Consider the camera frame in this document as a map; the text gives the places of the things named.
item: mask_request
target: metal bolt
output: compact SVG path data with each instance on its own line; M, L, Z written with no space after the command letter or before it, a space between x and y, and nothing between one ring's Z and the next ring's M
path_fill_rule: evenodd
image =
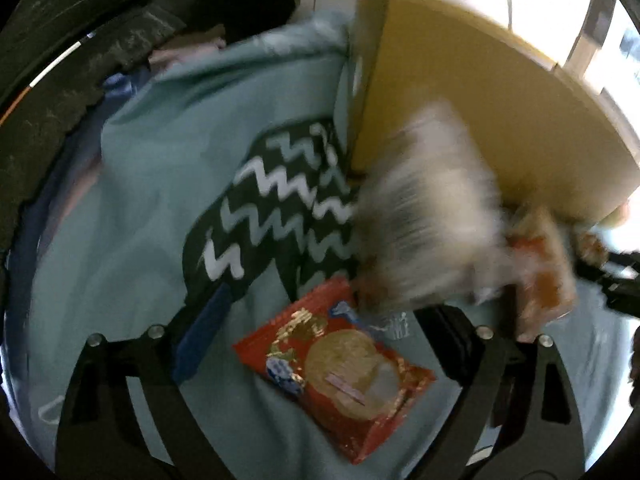
M87 339L86 339L86 343L91 346L92 348L95 348L97 346L100 346L102 344L102 342L104 341L104 336L102 334L91 334Z
M538 338L538 342L545 348L551 348L554 345L554 340L551 336L543 334Z
M152 325L149 327L149 330L146 331L146 334L151 339L160 339L164 335L164 326Z
M476 334L480 339L484 339L485 341L489 341L494 337L494 331L485 325L480 325L476 328Z

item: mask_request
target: plastic wrapper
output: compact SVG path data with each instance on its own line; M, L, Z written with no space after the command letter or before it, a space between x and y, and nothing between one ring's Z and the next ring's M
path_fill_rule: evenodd
M518 271L516 338L533 342L546 323L574 307L575 277L558 227L546 207L521 210L508 239Z
M353 301L344 278L329 280L235 349L359 463L391 436L435 376L372 338Z
M390 142L360 189L354 222L360 307L406 311L514 279L500 195L465 125L428 105Z

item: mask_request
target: teal fabric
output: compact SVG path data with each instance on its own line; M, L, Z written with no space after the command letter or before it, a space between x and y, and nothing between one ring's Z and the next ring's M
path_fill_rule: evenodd
M56 427L41 421L37 408L65 393L89 334L135 338L179 311L187 295L186 237L229 188L260 136L318 118L329 125L333 118L344 147L347 50L346 24L316 17L169 70L105 126L104 171L63 222L34 279L27 387L38 446L50 465ZM322 279L315 272L296 292ZM581 291L576 315L550 332L576 388L590 449L601 427L594 412L603 412L622 376L622 342L602 295L588 286ZM350 465L309 416L244 368L232 349L285 308L292 294L270 261L231 306L198 373L180 387L203 432L239 480L404 478L441 428L459 388L444 377L409 316L412 336L391 345L433 369L438 381L385 444ZM468 312L473 322L491 322L496 309ZM139 381L129 386L150 450L169 462Z

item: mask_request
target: orange snack package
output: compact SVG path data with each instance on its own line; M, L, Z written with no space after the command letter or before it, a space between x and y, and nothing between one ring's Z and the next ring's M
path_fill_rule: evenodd
M391 436L435 375L373 339L353 305L349 282L332 278L234 348L357 464Z

